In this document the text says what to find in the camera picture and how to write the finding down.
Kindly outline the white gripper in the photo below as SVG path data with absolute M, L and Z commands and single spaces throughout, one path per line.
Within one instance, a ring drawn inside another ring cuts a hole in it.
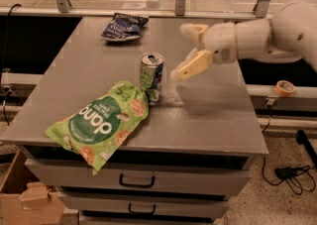
M 236 25 L 221 23 L 209 28 L 205 24 L 185 23 L 180 33 L 196 47 L 171 73 L 171 81 L 182 81 L 206 70 L 212 63 L 231 63 L 237 58 Z

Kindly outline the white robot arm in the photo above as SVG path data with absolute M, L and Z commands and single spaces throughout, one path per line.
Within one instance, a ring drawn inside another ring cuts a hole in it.
M 185 23 L 180 32 L 194 49 L 171 72 L 173 81 L 237 59 L 289 63 L 303 58 L 317 69 L 317 9 L 304 1 L 288 2 L 270 18 L 212 26 Z

